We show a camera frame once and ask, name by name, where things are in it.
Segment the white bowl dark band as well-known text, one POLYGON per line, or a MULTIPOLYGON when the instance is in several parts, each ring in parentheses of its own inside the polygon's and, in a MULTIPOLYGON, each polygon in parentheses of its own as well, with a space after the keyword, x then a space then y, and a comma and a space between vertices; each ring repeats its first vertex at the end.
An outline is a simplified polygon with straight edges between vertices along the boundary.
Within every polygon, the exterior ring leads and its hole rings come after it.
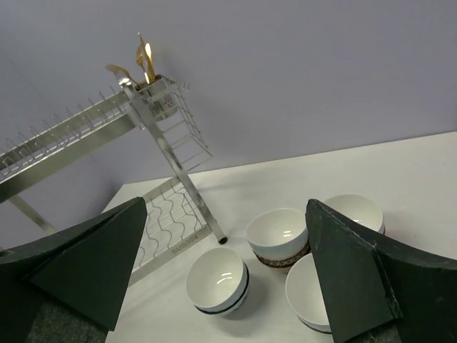
POLYGON ((245 261, 234 250, 218 247, 192 264, 186 277, 186 293, 201 313, 225 317, 244 303, 250 281, 245 261))

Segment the gold knife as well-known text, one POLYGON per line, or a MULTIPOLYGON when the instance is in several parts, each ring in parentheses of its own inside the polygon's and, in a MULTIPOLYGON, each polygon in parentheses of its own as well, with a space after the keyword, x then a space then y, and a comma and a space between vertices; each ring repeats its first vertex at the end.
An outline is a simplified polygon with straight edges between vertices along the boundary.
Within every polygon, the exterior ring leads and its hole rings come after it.
POLYGON ((138 33, 138 37, 140 39, 140 45, 136 51, 136 63, 141 67, 145 76, 146 83, 149 84, 149 73, 147 68, 144 66, 144 40, 140 32, 138 33))

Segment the gold fork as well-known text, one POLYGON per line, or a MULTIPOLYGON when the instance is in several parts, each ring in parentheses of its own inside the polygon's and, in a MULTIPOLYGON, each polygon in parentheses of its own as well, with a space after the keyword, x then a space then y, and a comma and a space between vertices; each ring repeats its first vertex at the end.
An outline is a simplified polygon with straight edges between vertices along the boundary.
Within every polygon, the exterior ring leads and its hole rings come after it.
POLYGON ((123 67, 114 64, 107 64, 105 69, 110 71, 116 77, 116 80, 120 86, 132 83, 138 84, 138 82, 134 80, 130 73, 123 67))

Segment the white bowl brown pattern stack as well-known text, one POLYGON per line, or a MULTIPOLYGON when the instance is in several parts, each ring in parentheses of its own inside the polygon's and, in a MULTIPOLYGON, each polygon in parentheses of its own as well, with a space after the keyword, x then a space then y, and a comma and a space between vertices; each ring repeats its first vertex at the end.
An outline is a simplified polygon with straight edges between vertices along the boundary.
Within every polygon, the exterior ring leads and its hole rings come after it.
POLYGON ((260 263, 285 274, 311 251, 305 213, 298 209, 273 209, 257 216, 247 225, 246 238, 260 263))

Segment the white bowl orange stack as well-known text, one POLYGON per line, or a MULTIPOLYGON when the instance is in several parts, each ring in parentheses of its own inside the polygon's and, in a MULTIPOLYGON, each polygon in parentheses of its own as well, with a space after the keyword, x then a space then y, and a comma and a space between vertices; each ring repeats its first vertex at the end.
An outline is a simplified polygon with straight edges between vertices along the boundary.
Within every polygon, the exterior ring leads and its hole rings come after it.
POLYGON ((368 197, 359 194, 339 194, 324 201, 354 222, 385 234, 384 215, 380 206, 368 197))

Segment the white bowl front stack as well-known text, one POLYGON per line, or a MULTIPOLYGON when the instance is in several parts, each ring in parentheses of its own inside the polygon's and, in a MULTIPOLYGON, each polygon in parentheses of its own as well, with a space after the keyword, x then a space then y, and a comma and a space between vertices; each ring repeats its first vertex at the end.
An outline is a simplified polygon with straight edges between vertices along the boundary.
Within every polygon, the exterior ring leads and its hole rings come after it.
POLYGON ((331 333, 312 254, 300 258, 292 266, 286 278, 285 293, 290 307, 303 324, 317 332, 331 333))

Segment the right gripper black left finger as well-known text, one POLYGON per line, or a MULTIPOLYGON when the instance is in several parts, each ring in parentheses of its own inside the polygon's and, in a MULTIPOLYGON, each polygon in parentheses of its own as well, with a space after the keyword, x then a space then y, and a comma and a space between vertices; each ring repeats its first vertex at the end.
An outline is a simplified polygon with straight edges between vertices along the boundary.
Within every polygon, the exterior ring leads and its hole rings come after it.
POLYGON ((146 223, 141 197, 1 250, 2 342, 105 342, 116 328, 146 223))

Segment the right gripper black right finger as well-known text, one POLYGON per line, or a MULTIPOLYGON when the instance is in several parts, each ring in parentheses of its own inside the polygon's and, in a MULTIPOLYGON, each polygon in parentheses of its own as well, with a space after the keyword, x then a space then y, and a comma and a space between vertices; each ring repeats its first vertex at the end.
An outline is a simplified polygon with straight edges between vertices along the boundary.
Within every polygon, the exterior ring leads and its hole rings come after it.
POLYGON ((455 342, 456 260, 349 219, 317 199, 306 225, 335 342, 455 342))

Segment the stainless steel dish rack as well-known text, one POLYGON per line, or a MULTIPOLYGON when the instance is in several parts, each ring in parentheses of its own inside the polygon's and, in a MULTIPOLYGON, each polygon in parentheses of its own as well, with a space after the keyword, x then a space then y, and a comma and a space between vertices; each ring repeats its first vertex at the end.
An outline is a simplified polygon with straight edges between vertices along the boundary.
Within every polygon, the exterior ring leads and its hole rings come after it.
POLYGON ((54 227, 21 193, 84 157, 100 158, 112 176, 132 171, 152 180, 151 186, 135 191, 146 202, 147 218, 132 283, 208 236, 219 244, 228 240, 190 177, 212 155, 186 103, 189 86, 166 78, 174 82, 171 95, 178 106, 168 119, 154 120, 136 90, 140 85, 119 85, 110 96, 77 113, 42 121, 41 129, 1 146, 1 200, 47 234, 54 227))

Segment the perforated steel cutlery holder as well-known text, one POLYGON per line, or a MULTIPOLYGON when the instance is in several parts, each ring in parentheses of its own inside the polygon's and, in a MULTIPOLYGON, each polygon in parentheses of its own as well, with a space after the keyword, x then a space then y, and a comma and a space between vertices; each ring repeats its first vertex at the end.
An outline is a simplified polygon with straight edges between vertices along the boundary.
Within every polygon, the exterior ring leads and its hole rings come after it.
POLYGON ((178 110, 178 106, 171 95, 173 84, 174 82, 165 76, 157 75, 152 83, 136 87, 140 97, 148 104, 155 121, 168 119, 178 110))

